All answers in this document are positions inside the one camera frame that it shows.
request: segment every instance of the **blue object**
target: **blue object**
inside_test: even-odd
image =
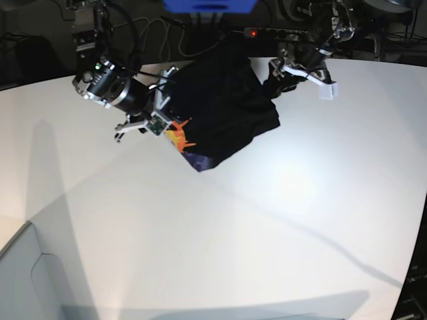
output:
[[[173,13],[249,13],[257,0],[163,0]]]

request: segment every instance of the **cable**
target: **cable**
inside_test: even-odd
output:
[[[165,79],[167,82],[175,83],[174,80],[171,80],[168,77],[164,77],[163,75],[155,75],[153,73],[145,72],[145,71],[136,71],[136,70],[130,69],[128,67],[125,67],[124,65],[122,65],[121,67],[124,68],[125,70],[131,71],[131,72],[133,72],[135,74],[147,75],[148,77],[153,77],[153,78],[157,78],[157,79]]]
[[[56,0],[50,0],[51,2],[53,2],[54,4],[56,4],[56,6],[58,7],[58,9],[59,9],[59,13],[61,14],[61,19],[62,19],[62,21],[64,21],[64,22],[70,22],[70,21],[74,21],[74,19],[66,19],[66,18],[64,18],[64,14],[63,14],[63,12],[62,12],[62,8],[61,8],[61,6],[59,5],[59,3],[58,2],[56,2]]]
[[[405,36],[399,35],[399,33],[405,34],[405,32],[388,33],[388,34],[386,34],[386,37],[395,38],[395,39],[406,39]],[[421,40],[421,41],[427,40],[427,37],[422,37],[420,35],[415,35],[414,34],[412,37],[413,37],[414,40],[417,40],[417,41],[419,41],[419,40]]]
[[[131,29],[133,37],[133,50],[131,50],[131,52],[135,53],[135,50],[139,48],[138,31],[136,29],[135,23],[133,23],[132,18],[127,14],[126,10],[120,7],[117,3],[107,2],[107,6],[116,10],[123,18],[125,18],[129,28]]]
[[[329,42],[329,40],[332,39],[332,37],[335,35],[335,32],[338,30],[339,27],[341,27],[341,21],[337,24],[335,29],[332,31],[331,35],[325,40],[325,42],[323,42],[323,44],[319,47],[319,49],[323,49],[323,46],[325,46]]]
[[[163,42],[161,43],[161,46],[160,46],[159,60],[161,62],[169,62],[170,59],[171,59],[171,46],[170,46],[170,43],[169,43],[169,30],[170,30],[171,24],[170,23],[167,24],[163,19],[160,19],[160,18],[153,19],[153,20],[149,20],[148,18],[145,18],[145,19],[147,19],[147,25],[139,33],[139,40],[141,40],[141,38],[144,35],[144,33],[147,33],[145,35],[145,39],[144,39],[144,42],[143,42],[143,45],[142,45],[142,51],[144,52],[145,49],[147,48],[147,40],[148,40],[149,28],[151,27],[151,24],[155,23],[156,21],[158,21],[165,28],[165,37],[163,38]],[[167,59],[163,60],[162,53],[163,53],[163,50],[165,49],[165,47],[167,47]]]
[[[162,22],[162,24],[163,24],[163,26],[165,28],[165,37],[163,38],[163,41],[162,41],[161,46],[160,46],[159,59],[160,59],[160,61],[163,61],[163,62],[169,62],[170,59],[171,59],[171,46],[170,46],[170,43],[169,43],[169,30],[170,30],[170,27],[171,27],[172,24],[168,23],[168,22],[165,22],[163,19],[160,19],[160,18],[149,20],[147,17],[139,17],[139,18],[133,19],[132,21],[136,22],[136,21],[141,21],[141,20],[147,21],[147,25],[142,29],[142,31],[139,33],[139,37],[138,37],[139,41],[141,41],[142,36],[145,33],[147,33],[145,35],[145,39],[144,39],[144,41],[142,43],[142,50],[143,51],[147,47],[147,40],[148,40],[149,28],[151,27],[151,24],[154,23],[154,22],[156,22],[156,21],[161,21]],[[171,20],[171,21],[183,24],[183,22],[180,21],[180,20]],[[124,23],[120,23],[118,25],[114,25],[113,27],[114,28],[120,28],[120,27],[124,27],[125,25],[128,25],[128,24],[129,24],[129,22],[126,21]],[[188,53],[184,53],[183,50],[182,50],[182,41],[183,41],[184,35],[185,35],[185,30],[183,30],[181,38],[179,40],[178,51],[179,51],[179,53],[183,57],[186,57],[186,58],[194,58],[194,57],[197,57],[199,55],[202,55],[202,54],[204,54],[204,53],[206,53],[208,51],[211,51],[213,48],[215,48],[220,43],[220,42],[214,43],[211,47],[208,47],[207,49],[204,49],[204,50],[202,50],[200,52],[188,54]],[[163,51],[164,51],[165,47],[167,47],[167,49],[168,49],[168,51],[167,51],[167,59],[166,60],[162,59],[162,54],[163,54]]]
[[[272,11],[272,8],[270,7],[270,5],[268,4],[268,2],[266,0],[260,0],[260,1],[267,7],[268,15],[270,16],[270,20],[268,21],[268,23],[264,27],[264,28],[266,28],[266,27],[269,27],[273,22],[273,11]]]
[[[159,90],[160,92],[164,93],[164,91],[160,89],[160,87],[164,87],[167,84],[170,84],[170,83],[162,83],[161,85],[156,85],[154,88],[151,88],[150,90],[148,90],[147,93],[144,95],[144,97],[146,97],[147,95],[150,95],[153,91],[156,91],[156,90]]]
[[[409,40],[412,40],[412,37],[414,36],[415,24],[416,24],[417,18],[418,18],[418,9],[415,11],[414,23],[412,24],[412,31],[411,31],[411,36],[409,37]]]

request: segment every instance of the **white panel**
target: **white panel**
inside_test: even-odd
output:
[[[427,69],[328,65],[338,99],[301,84],[274,101],[280,128],[202,174],[166,140],[115,144],[123,115],[71,78],[0,93],[14,103],[19,196],[63,262],[68,312],[389,319],[427,190]]]
[[[0,319],[47,319],[31,281],[31,270],[40,254],[34,227],[30,226],[1,257]]]

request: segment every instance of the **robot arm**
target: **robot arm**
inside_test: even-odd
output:
[[[342,0],[332,0],[317,5],[310,3],[308,10],[311,15],[317,12],[318,17],[324,16],[323,21],[314,19],[321,27],[314,25],[308,34],[295,35],[297,41],[294,43],[279,44],[278,58],[269,62],[269,77],[264,82],[264,92],[271,99],[296,89],[299,83],[307,80],[319,86],[320,99],[338,96],[338,85],[332,81],[325,60],[339,42],[354,36],[354,8]]]

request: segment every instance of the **white tabletop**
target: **white tabletop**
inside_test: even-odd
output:
[[[260,79],[267,59],[254,59]],[[81,319],[389,319],[427,190],[427,69],[331,60],[281,126],[197,173],[167,139],[74,92],[0,93],[0,212],[34,222]]]

